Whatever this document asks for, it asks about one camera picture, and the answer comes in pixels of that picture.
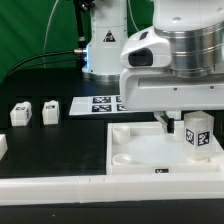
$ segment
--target black table surface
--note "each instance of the black table surface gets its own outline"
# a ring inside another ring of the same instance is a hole
[[[152,113],[69,116],[73,97],[119,95],[118,84],[80,79],[76,69],[15,73],[0,85],[0,134],[8,151],[0,178],[106,174],[107,124],[152,121]],[[58,125],[44,126],[44,102],[60,104]],[[12,127],[10,111],[29,101],[27,127]],[[217,123],[222,112],[216,112]],[[215,132],[222,143],[222,126]],[[0,207],[0,223],[224,223],[224,200],[168,200]]]

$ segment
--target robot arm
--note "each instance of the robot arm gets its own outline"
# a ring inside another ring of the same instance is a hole
[[[224,109],[224,0],[154,0],[153,27],[121,54],[121,98],[129,110]]]

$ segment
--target green screen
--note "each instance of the green screen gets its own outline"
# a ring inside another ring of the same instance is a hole
[[[55,3],[56,0],[1,0],[0,82],[13,65],[23,59],[43,53],[46,29]],[[131,5],[138,28],[141,30],[151,25],[153,4],[147,0],[131,0]],[[90,39],[89,14],[83,14],[82,17],[85,36]],[[128,31],[129,35],[135,32],[129,13]],[[72,0],[59,0],[49,27],[46,52],[71,50],[76,47],[77,28],[73,2]],[[74,62],[57,63],[46,67],[71,66],[75,66]]]

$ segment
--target white cube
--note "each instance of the white cube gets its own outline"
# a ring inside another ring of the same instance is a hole
[[[29,102],[17,103],[10,112],[12,126],[26,126],[32,116]]]
[[[57,101],[50,101],[44,104],[42,110],[44,125],[58,124],[59,119],[59,103]]]
[[[203,111],[184,115],[184,149],[193,160],[210,157],[213,149],[214,118]]]

